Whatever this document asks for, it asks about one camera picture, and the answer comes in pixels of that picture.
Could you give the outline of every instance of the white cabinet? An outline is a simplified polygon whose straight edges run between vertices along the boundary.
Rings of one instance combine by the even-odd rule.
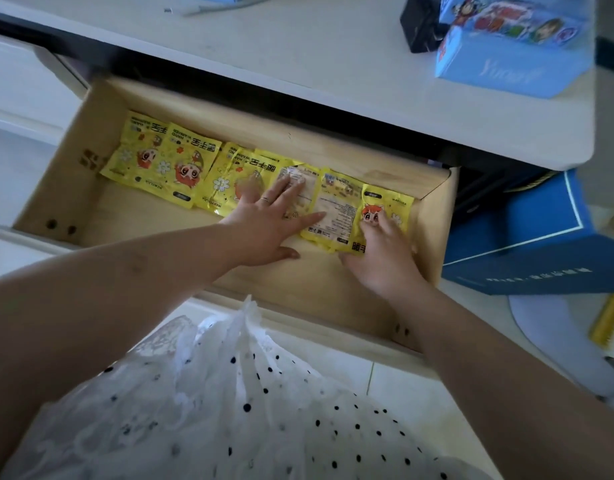
[[[0,36],[0,129],[58,144],[86,91],[45,48]]]

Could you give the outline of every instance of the hand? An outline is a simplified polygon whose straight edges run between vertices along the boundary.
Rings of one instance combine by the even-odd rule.
[[[326,212],[285,219],[296,196],[304,188],[304,179],[297,184],[289,175],[279,178],[260,196],[257,185],[244,185],[238,207],[220,224],[231,226],[236,234],[238,264],[260,266],[282,259],[298,259],[300,254],[281,246],[289,236],[319,222]]]
[[[364,256],[339,253],[340,260],[375,294],[394,302],[428,285],[412,257],[411,245],[398,225],[378,213],[378,225],[360,222],[367,240]]]

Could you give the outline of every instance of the cartoon-printed box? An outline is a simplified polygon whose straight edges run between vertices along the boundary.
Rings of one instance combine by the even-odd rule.
[[[569,45],[589,28],[589,0],[531,1],[443,0],[439,21],[550,48]]]
[[[614,292],[614,209],[576,170],[452,227],[443,278],[487,294]]]
[[[581,39],[562,50],[466,31],[454,25],[436,55],[436,77],[540,98],[551,98],[593,64],[591,44]]]

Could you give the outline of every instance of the white desk surface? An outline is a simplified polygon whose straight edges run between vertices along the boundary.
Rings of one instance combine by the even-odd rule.
[[[0,0],[0,13],[550,169],[591,158],[595,70],[551,100],[436,79],[435,55],[408,51],[404,3],[272,0],[181,18],[164,8],[199,2]]]

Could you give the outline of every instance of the left hand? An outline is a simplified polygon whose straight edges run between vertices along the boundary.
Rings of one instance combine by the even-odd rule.
[[[304,180],[291,182],[289,175],[279,178],[261,196],[256,185],[244,185],[238,207],[220,224],[231,226],[238,236],[238,264],[260,266],[282,259],[298,259],[300,254],[281,246],[288,237],[319,222],[326,212],[285,219],[289,209],[305,185]]]

